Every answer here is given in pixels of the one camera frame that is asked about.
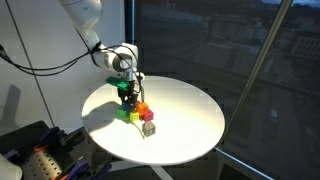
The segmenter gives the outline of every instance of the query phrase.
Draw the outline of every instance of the white round table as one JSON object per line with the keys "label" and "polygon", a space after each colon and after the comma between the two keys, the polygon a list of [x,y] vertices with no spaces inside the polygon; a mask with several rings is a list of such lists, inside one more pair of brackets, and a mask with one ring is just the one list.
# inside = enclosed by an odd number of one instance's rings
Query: white round table
{"label": "white round table", "polygon": [[92,139],[110,154],[146,165],[174,165],[199,158],[222,137],[225,120],[218,104],[185,82],[158,76],[142,81],[145,102],[154,113],[156,133],[142,138],[137,126],[118,119],[117,88],[105,84],[82,109],[83,124]]}

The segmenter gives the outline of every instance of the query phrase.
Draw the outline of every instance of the robotic arm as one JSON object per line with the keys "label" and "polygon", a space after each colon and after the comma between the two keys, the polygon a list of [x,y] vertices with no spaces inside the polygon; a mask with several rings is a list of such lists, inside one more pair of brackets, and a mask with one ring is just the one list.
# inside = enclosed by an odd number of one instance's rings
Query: robotic arm
{"label": "robotic arm", "polygon": [[100,0],[59,0],[73,21],[82,40],[92,54],[94,64],[111,71],[122,73],[122,78],[132,81],[137,68],[138,48],[123,43],[115,49],[106,49],[101,43],[94,26],[102,16]]}

